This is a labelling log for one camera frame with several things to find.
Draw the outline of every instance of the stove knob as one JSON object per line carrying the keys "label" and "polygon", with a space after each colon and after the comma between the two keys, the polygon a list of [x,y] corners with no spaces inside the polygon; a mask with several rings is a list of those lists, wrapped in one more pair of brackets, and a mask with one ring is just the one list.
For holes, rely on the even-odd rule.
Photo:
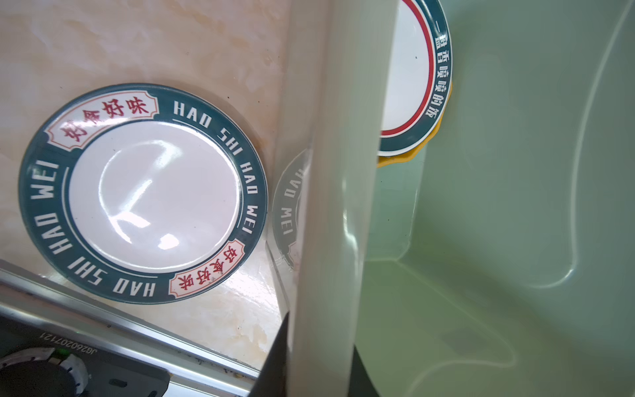
{"label": "stove knob", "polygon": [[0,358],[1,397],[76,397],[87,383],[84,362],[64,349],[33,347]]}

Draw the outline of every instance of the marble countertop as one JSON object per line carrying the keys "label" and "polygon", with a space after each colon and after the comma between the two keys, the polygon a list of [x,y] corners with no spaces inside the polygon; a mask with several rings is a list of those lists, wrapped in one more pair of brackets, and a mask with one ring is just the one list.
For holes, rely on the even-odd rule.
{"label": "marble countertop", "polygon": [[[0,258],[78,290],[29,239],[18,171],[42,123],[102,86],[156,83],[198,95],[238,123],[270,175],[289,8],[290,0],[0,4]],[[197,297],[154,306],[96,299],[255,368],[281,321],[263,239],[226,282]]]}

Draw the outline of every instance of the stacked plates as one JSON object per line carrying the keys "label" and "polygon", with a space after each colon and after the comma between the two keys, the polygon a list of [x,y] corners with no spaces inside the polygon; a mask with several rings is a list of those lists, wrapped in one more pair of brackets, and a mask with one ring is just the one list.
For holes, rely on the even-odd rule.
{"label": "stacked plates", "polygon": [[413,158],[436,134],[450,96],[450,32],[437,0],[402,0],[392,47],[379,165]]}

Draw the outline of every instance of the stainless steel edge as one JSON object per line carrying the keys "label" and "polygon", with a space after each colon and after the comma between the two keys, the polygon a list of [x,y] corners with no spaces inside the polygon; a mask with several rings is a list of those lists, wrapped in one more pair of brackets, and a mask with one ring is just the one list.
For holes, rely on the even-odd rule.
{"label": "stainless steel edge", "polygon": [[163,368],[179,383],[216,396],[247,396],[253,380],[142,335],[0,285],[0,315],[92,347]]}
{"label": "stainless steel edge", "polygon": [[81,313],[89,318],[93,318],[94,320],[116,325],[125,330],[162,342],[175,349],[210,361],[242,375],[255,379],[260,374],[255,368],[214,353],[174,333],[160,329],[86,295],[56,284],[49,279],[38,277],[2,259],[0,259],[0,283],[17,290],[31,293],[44,300],[71,309],[76,313]]}
{"label": "stainless steel edge", "polygon": [[172,377],[163,397],[236,397],[235,394],[220,391],[212,387],[201,387],[187,379]]}

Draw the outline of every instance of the melamine plate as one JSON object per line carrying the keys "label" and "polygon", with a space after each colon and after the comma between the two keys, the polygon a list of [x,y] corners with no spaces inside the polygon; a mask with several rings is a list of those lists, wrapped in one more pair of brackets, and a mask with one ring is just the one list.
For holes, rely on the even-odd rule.
{"label": "melamine plate", "polygon": [[30,143],[19,192],[26,228],[55,269],[137,304],[227,279],[267,211],[265,173],[236,123],[153,84],[102,88],[62,107]]}
{"label": "melamine plate", "polygon": [[450,93],[452,49],[437,0],[399,2],[380,156],[414,149],[439,123]]}

